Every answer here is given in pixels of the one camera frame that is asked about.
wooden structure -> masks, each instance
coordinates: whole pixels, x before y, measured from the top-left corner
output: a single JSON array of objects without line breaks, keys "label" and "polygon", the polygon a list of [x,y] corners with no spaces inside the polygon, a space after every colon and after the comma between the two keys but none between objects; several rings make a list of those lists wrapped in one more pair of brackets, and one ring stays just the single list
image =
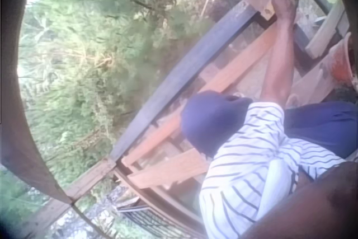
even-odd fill
[{"label": "wooden structure", "polygon": [[[175,224],[193,237],[204,236],[197,195],[203,174],[208,169],[208,160],[181,135],[180,111],[183,102],[179,102],[174,111],[168,111],[168,108],[179,97],[188,98],[185,90],[188,85],[196,83],[200,85],[198,91],[235,92],[252,67],[266,60],[274,42],[276,26],[273,19],[263,19],[263,14],[260,14],[262,10],[257,11],[249,4],[251,1],[253,0],[241,1],[234,5],[174,67],[138,112],[109,157],[87,171],[69,189],[62,190],[36,149],[21,104],[16,66],[18,37],[26,0],[2,0],[1,97],[2,111],[6,112],[2,114],[1,162],[23,181],[53,197],[45,207],[21,225],[21,237],[33,238],[40,235],[109,172],[113,172],[155,214],[168,223]],[[347,20],[342,16],[341,3],[331,10],[326,0],[315,1],[326,14],[329,13],[326,23],[319,31],[321,35],[322,32],[329,32],[327,46],[330,36],[341,38],[345,35],[348,30],[346,26],[339,31],[336,27]],[[239,53],[235,52],[236,55],[225,66],[216,65],[218,55],[230,49],[228,45],[237,37],[240,38],[240,34],[254,21],[261,25],[263,33]],[[325,61],[326,46],[316,48],[314,43],[314,39],[309,41],[304,32],[298,26],[295,27],[296,65],[300,67],[302,76],[293,87],[293,93],[298,96],[305,95],[300,90],[302,85],[311,84],[311,77],[322,72],[320,67]],[[310,48],[310,53],[307,53],[306,48]],[[323,84],[325,92],[314,102],[320,102],[334,86],[334,83]],[[316,87],[315,90],[320,92],[321,88]],[[305,104],[312,102],[311,96],[312,93],[303,98]]]}]

white striped shirt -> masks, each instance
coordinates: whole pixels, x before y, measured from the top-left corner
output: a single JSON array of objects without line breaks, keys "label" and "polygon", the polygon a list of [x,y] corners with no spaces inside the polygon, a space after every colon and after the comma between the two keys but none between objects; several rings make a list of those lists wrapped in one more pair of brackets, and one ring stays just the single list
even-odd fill
[{"label": "white striped shirt", "polygon": [[279,105],[252,103],[244,125],[218,150],[200,192],[209,238],[242,235],[295,190],[299,166],[316,179],[345,161],[321,146],[288,138],[283,122]]}]

hand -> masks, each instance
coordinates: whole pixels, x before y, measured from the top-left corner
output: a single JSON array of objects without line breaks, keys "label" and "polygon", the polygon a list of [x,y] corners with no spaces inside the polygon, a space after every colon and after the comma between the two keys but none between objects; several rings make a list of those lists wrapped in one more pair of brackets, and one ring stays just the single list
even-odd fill
[{"label": "hand", "polygon": [[272,0],[277,22],[293,25],[296,17],[298,0]]}]

striped shirt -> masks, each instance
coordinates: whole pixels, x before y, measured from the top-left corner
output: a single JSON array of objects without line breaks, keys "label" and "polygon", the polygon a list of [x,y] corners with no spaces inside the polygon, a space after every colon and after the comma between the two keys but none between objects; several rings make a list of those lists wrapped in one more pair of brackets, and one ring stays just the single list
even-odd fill
[{"label": "striped shirt", "polygon": [[200,192],[209,238],[237,238],[292,193],[301,167],[312,179],[344,162],[331,151],[284,133],[284,111],[252,103],[244,125],[221,146]]}]

